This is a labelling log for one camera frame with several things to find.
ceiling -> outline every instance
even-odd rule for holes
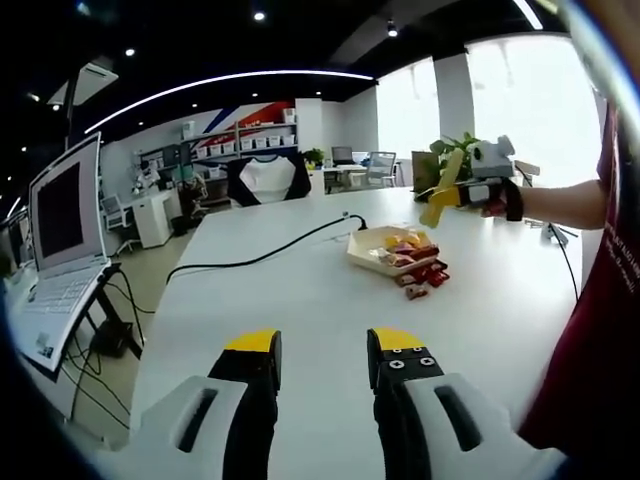
[[[556,18],[530,3],[545,30],[563,31]],[[65,114],[46,101],[74,71],[99,57],[119,79],[74,109],[75,139],[131,103],[206,78],[275,69],[379,78],[430,55],[463,51],[469,41],[531,31],[512,0],[35,0],[24,5],[28,10],[12,20],[12,31],[20,33],[5,58],[12,72],[12,121],[3,135],[9,145],[1,163],[0,215],[62,151],[69,128]],[[258,10],[266,14],[263,22],[253,19]],[[386,35],[389,18],[400,30],[395,39]],[[127,57],[127,48],[135,55]],[[199,111],[315,97],[318,91],[325,100],[343,101],[373,84],[299,75],[229,80],[146,103],[101,130],[108,142]]]

window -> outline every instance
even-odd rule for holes
[[[429,150],[440,138],[438,91],[430,58],[382,77],[376,92],[380,150],[411,158],[412,150]]]
[[[538,181],[596,178],[600,123],[594,92],[567,38],[522,36],[468,46],[476,137],[507,134],[514,158],[541,168]]]

laptop screen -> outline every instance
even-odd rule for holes
[[[69,262],[85,259],[105,260],[98,210],[99,147],[99,135],[86,139],[31,184],[29,217],[39,271],[62,264],[75,269]]]
[[[38,225],[44,257],[83,242],[79,181],[80,164],[76,163],[38,192]]]

person's arm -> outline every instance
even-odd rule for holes
[[[604,227],[607,192],[599,180],[567,188],[523,187],[520,193],[527,218],[583,230]]]

laptop keyboard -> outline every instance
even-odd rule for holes
[[[33,299],[24,306],[25,312],[33,313],[69,313],[78,302],[96,272],[61,275],[38,282]]]

